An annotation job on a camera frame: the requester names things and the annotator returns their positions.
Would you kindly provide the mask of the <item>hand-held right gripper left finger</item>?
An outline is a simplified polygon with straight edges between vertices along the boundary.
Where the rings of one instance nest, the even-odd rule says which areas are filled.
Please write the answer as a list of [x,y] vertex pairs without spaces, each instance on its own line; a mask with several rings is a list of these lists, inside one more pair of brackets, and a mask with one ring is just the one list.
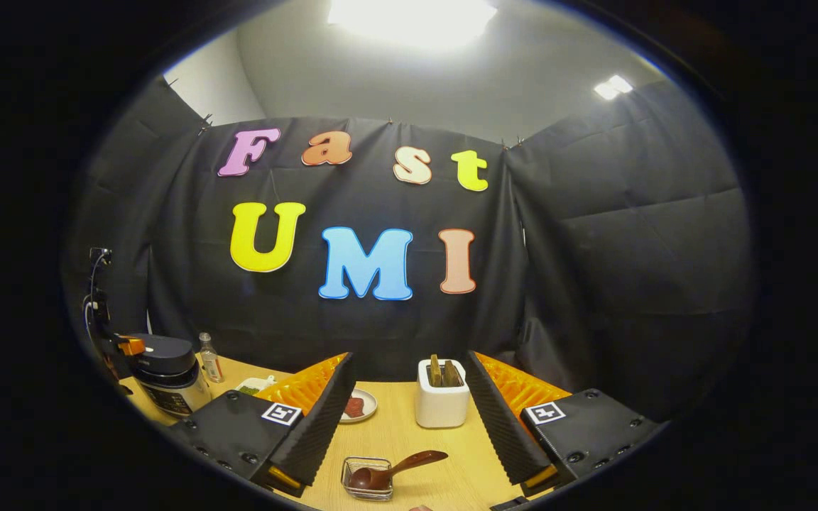
[[255,395],[224,392],[168,434],[205,462],[298,498],[314,485],[354,386],[353,353],[341,353]]

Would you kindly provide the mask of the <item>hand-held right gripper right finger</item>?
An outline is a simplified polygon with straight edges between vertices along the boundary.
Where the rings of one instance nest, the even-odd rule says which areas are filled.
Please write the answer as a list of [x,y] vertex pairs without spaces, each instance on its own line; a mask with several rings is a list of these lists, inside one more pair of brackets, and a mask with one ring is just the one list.
[[603,472],[665,427],[603,390],[565,391],[476,351],[465,382],[509,482],[527,498]]

